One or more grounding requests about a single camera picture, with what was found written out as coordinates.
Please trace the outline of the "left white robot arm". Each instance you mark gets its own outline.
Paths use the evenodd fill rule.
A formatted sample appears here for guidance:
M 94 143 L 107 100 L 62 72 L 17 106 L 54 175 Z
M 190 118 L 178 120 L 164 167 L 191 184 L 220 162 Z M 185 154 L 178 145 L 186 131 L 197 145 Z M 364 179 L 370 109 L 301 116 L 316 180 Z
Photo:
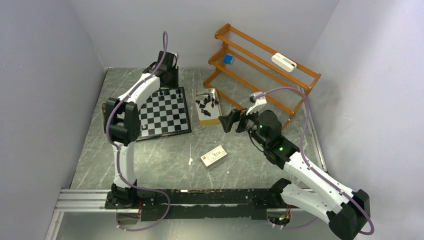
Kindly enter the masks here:
M 119 97 L 105 102 L 104 132 L 112 146 L 115 174 L 111 194 L 126 208 L 139 200 L 134 172 L 134 145 L 141 133 L 140 107 L 160 88 L 178 85 L 179 55 L 160 51 L 158 60 L 143 72 L 139 80 Z

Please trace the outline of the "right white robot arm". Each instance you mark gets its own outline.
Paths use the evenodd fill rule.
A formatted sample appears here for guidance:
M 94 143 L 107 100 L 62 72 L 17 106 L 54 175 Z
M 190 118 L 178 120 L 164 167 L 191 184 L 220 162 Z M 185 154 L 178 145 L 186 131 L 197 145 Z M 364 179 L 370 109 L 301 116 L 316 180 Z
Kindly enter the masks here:
M 218 119 L 225 133 L 238 123 L 236 132 L 247 132 L 270 163 L 312 189 L 309 192 L 283 179 L 282 186 L 270 193 L 275 207 L 288 204 L 301 208 L 327 223 L 341 240 L 353 240 L 361 232 L 371 216 L 369 195 L 341 184 L 302 156 L 300 148 L 282 135 L 282 123 L 273 111 L 247 114 L 245 109 L 235 108 Z

